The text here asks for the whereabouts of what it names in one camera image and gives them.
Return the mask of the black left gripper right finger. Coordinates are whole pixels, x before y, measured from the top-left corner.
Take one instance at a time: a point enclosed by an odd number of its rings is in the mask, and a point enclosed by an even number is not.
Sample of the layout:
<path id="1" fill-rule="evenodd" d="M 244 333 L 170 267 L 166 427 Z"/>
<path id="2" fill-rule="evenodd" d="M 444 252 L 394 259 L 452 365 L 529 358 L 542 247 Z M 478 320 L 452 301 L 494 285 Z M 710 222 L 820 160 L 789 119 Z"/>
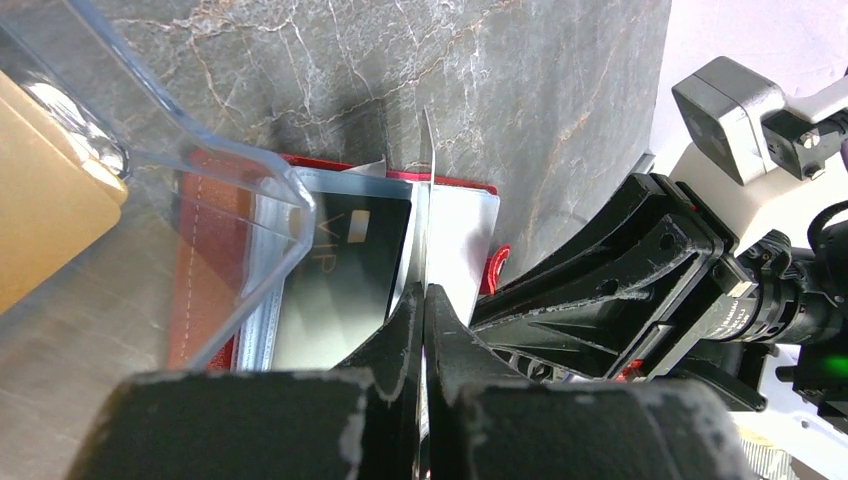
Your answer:
<path id="1" fill-rule="evenodd" d="M 430 465 L 434 479 L 518 479 L 520 453 L 490 419 L 487 402 L 529 381 L 459 320 L 444 288 L 425 292 Z"/>

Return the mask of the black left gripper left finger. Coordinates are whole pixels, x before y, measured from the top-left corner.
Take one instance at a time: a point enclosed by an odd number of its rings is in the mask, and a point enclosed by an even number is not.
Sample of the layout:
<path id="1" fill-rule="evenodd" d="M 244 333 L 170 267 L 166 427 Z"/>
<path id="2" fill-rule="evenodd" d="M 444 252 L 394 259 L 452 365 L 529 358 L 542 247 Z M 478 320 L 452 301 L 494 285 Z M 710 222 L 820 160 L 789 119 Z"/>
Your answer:
<path id="1" fill-rule="evenodd" d="M 359 479 L 416 479 L 420 449 L 424 287 L 405 288 L 384 325 L 336 365 L 373 377 L 361 435 Z"/>

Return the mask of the clear acrylic card tray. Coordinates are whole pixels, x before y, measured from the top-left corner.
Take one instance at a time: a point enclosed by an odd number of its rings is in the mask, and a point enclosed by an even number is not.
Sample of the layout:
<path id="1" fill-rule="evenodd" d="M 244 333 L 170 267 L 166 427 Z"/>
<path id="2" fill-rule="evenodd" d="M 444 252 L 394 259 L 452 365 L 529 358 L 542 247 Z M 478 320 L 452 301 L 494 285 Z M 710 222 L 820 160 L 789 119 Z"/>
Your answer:
<path id="1" fill-rule="evenodd" d="M 191 117 L 89 1 L 5 1 L 1 70 L 125 186 L 114 226 L 1 316 L 1 475 L 60 479 L 104 400 L 201 370 L 279 296 L 315 204 Z"/>

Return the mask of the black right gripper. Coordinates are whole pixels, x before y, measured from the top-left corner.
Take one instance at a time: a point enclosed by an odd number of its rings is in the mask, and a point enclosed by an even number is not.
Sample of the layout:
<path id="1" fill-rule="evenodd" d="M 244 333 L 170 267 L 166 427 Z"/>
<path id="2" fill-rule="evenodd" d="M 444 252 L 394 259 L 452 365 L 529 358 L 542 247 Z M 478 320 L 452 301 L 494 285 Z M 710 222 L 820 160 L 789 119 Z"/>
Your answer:
<path id="1" fill-rule="evenodd" d="M 762 411 L 763 352 L 746 352 L 762 295 L 738 245 L 687 184 L 630 174 L 577 234 L 478 301 L 473 331 L 590 379 L 697 380 L 732 411 Z"/>

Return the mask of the red leather card holder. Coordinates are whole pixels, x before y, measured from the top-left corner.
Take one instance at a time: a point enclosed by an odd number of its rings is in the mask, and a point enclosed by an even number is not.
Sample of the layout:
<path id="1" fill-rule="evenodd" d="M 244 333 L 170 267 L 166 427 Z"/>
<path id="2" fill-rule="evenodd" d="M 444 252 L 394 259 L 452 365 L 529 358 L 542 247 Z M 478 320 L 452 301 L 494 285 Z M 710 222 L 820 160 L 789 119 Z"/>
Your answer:
<path id="1" fill-rule="evenodd" d="M 189 157 L 180 193 L 166 364 L 209 370 L 325 369 L 372 335 L 417 280 L 416 243 L 431 234 L 426 275 L 459 320 L 493 293 L 508 246 L 493 248 L 497 190 L 425 173 L 291 157 L 316 203 L 313 245 L 249 309 L 300 235 L 300 210 L 237 186 L 251 168 L 203 151 Z"/>

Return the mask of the gold VIP card stack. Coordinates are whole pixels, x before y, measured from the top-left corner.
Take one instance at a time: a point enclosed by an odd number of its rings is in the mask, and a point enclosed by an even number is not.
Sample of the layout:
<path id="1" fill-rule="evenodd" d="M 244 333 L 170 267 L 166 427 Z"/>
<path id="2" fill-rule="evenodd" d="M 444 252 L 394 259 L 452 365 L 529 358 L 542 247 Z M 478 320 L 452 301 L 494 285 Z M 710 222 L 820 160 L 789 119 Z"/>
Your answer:
<path id="1" fill-rule="evenodd" d="M 74 146 L 48 112 L 1 77 L 1 309 L 115 226 L 123 180 Z"/>

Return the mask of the single black VIP card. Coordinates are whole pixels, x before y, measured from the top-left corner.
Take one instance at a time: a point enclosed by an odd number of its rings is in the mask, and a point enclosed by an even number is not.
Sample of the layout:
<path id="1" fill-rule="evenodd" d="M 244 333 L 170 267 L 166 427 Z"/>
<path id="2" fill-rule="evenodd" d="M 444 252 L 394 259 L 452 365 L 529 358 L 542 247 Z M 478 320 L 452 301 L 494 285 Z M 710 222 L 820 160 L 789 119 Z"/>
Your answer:
<path id="1" fill-rule="evenodd" d="M 313 245 L 284 283 L 273 370 L 329 369 L 384 323 L 412 212 L 411 189 L 320 192 Z"/>

